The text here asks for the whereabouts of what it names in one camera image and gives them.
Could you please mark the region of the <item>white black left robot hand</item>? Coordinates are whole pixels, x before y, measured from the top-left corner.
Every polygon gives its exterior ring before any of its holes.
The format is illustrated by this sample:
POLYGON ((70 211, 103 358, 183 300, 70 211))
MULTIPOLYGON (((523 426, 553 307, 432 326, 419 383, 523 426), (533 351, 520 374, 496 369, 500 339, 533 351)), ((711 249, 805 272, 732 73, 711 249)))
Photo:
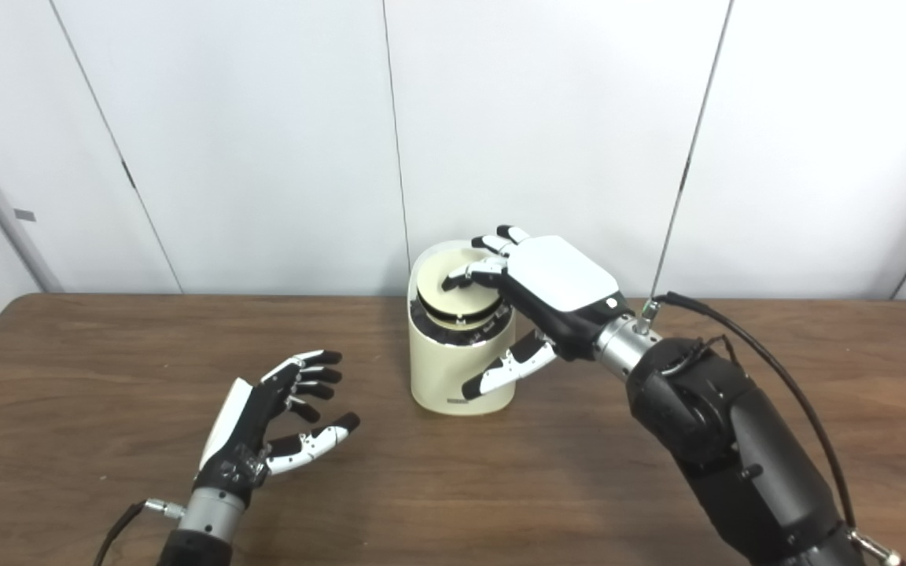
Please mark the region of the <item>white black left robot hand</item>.
POLYGON ((320 412, 309 399, 333 398, 333 387, 342 380, 335 366, 342 358, 337 351, 300 352, 258 382, 237 377, 206 439, 192 488, 224 492, 249 505, 267 477, 310 465, 337 448, 359 427, 359 416, 348 412, 320 424, 320 412), (284 414, 298 416, 311 429, 267 438, 267 427, 284 414))

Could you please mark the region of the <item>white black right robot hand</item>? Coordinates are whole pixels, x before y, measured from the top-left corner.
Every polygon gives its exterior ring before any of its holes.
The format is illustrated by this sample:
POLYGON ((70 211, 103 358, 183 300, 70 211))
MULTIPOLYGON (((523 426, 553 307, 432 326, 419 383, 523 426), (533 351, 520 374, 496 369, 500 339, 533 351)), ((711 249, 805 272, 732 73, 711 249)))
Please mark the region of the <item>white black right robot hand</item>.
POLYGON ((497 226, 471 241, 488 255, 448 273, 441 288, 480 285, 531 320, 535 329, 497 355, 461 387, 465 400, 500 389, 560 358, 594 361, 600 334, 632 314, 617 280, 563 237, 534 237, 522 228, 497 226))

